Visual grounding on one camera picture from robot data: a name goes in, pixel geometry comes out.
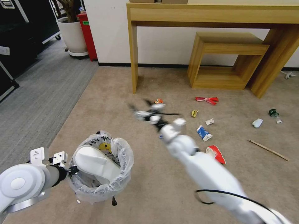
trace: red trash bin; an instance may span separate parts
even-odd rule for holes
[[[83,12],[79,14],[78,17],[80,19],[80,24],[82,27],[83,36],[89,53],[89,58],[91,61],[97,60],[96,48],[94,47],[93,36],[91,34],[91,30],[89,27],[87,14],[86,12]]]

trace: wooden stick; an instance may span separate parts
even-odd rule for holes
[[[253,144],[256,144],[256,145],[262,147],[263,149],[266,149],[266,150],[269,151],[269,152],[272,152],[273,154],[275,154],[275,155],[277,155],[277,156],[279,156],[279,157],[285,159],[286,161],[289,161],[289,159],[288,159],[287,157],[285,157],[285,156],[279,154],[278,152],[275,152],[275,151],[272,150],[272,149],[267,148],[266,146],[263,146],[263,145],[261,145],[261,144],[255,142],[255,141],[252,141],[252,140],[248,140],[248,141],[250,141],[250,142],[252,142]]]

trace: yellow cartoon print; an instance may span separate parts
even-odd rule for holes
[[[103,142],[99,145],[99,150],[108,150],[110,153],[111,152],[111,144],[107,142]]]

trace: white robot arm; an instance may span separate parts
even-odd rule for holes
[[[10,167],[0,175],[0,214],[12,213],[44,200],[51,187],[64,180],[77,167],[65,169],[67,154],[59,152],[49,158],[44,148],[31,150],[30,161]]]
[[[204,152],[200,152],[194,140],[180,135],[186,121],[178,118],[168,124],[161,117],[164,104],[151,105],[149,111],[131,108],[139,120],[149,121],[158,128],[170,154],[186,168],[188,175],[218,205],[225,207],[245,224],[290,224],[275,210],[247,198],[238,180],[220,163]]]

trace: beige carpet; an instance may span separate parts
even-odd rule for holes
[[[178,112],[187,120],[186,133],[201,149],[217,145],[227,168],[239,179],[248,196],[274,208],[299,223],[299,77],[285,80],[280,74],[262,99],[249,90],[193,90],[186,69],[140,68],[137,94],[131,93],[130,68],[101,67],[92,78],[57,137],[51,153],[65,150],[71,156],[90,134],[103,129],[122,137],[131,145],[135,164],[132,180],[111,201],[90,205],[77,204],[65,181],[54,187],[51,197],[24,211],[10,214],[5,224],[49,223],[239,223],[217,205],[200,204],[193,196],[198,187],[172,158],[155,128],[137,121],[127,104],[147,109],[143,98],[162,98],[165,112]],[[195,96],[217,96],[212,106],[196,102]],[[276,108],[283,124],[268,116]],[[199,110],[191,118],[191,110]],[[172,121],[175,116],[167,116]],[[206,129],[213,138],[203,142],[197,127],[210,118],[215,124]],[[261,128],[251,123],[262,118]],[[287,162],[247,140],[255,140],[290,158]]]

